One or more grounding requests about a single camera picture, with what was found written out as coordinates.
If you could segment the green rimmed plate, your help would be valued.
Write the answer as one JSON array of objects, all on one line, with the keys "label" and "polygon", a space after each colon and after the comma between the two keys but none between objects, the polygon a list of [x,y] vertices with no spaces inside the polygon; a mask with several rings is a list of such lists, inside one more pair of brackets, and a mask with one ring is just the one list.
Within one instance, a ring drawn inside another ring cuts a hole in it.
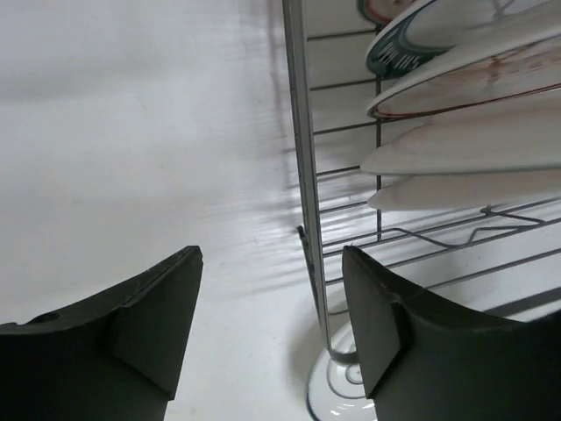
[{"label": "green rimmed plate", "polygon": [[559,10],[559,1],[417,1],[376,36],[366,67],[378,77],[399,78],[497,25]]},{"label": "green rimmed plate", "polygon": [[356,0],[359,15],[375,25],[387,25],[415,0]]}]

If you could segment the metal wire dish rack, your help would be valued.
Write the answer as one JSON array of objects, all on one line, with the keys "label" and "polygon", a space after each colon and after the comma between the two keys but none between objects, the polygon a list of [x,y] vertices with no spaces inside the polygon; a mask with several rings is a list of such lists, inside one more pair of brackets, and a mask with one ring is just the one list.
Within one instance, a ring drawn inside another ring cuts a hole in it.
[{"label": "metal wire dish rack", "polygon": [[345,246],[354,245],[380,257],[390,270],[413,275],[436,291],[465,285],[473,289],[479,280],[499,281],[504,275],[520,274],[523,267],[543,268],[547,260],[560,259],[560,245],[551,243],[537,251],[518,253],[515,245],[531,233],[547,236],[560,227],[560,200],[549,197],[514,207],[484,206],[475,210],[451,210],[418,220],[384,224],[383,211],[376,210],[375,229],[327,243],[323,239],[323,216],[318,183],[325,177],[348,177],[358,167],[320,172],[316,168],[316,136],[309,86],[309,43],[304,2],[282,4],[288,61],[288,79],[295,136],[295,155],[302,202],[302,224],[297,231],[307,265],[318,324],[328,355],[340,364],[357,360],[352,329],[340,329],[332,321],[347,315],[345,301],[330,301],[333,291],[342,291],[343,275],[333,259],[341,258]]}]

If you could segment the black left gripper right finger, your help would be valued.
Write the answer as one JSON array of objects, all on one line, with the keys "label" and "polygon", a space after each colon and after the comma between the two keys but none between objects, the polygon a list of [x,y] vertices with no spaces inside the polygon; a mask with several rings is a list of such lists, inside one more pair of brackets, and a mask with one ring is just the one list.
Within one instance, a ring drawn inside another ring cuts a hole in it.
[{"label": "black left gripper right finger", "polygon": [[519,322],[466,308],[344,249],[344,291],[380,420],[557,420],[560,315]]}]

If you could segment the orange sunburst plate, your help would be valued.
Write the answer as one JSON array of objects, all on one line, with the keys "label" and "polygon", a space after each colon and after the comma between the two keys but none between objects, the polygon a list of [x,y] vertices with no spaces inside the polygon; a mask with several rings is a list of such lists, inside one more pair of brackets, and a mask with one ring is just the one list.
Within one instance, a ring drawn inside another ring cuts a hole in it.
[{"label": "orange sunburst plate", "polygon": [[403,76],[369,104],[371,118],[413,118],[560,87],[557,15],[496,29]]},{"label": "orange sunburst plate", "polygon": [[560,166],[560,102],[491,104],[437,115],[360,165],[376,175],[436,175]]}]

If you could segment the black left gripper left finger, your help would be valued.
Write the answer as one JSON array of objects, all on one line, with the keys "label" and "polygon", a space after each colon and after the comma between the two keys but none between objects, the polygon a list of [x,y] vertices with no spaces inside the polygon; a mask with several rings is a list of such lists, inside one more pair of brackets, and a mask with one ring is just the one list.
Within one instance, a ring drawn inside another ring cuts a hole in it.
[{"label": "black left gripper left finger", "polygon": [[201,249],[186,246],[77,303],[2,325],[2,419],[163,419],[202,268]]}]

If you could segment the white plate with flower outline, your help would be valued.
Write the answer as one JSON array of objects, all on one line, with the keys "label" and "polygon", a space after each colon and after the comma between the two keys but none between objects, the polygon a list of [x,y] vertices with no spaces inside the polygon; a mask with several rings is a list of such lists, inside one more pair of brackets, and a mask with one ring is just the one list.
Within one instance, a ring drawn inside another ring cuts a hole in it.
[{"label": "white plate with flower outline", "polygon": [[365,397],[359,365],[337,363],[326,350],[309,371],[306,406],[312,420],[377,419],[373,401]]}]

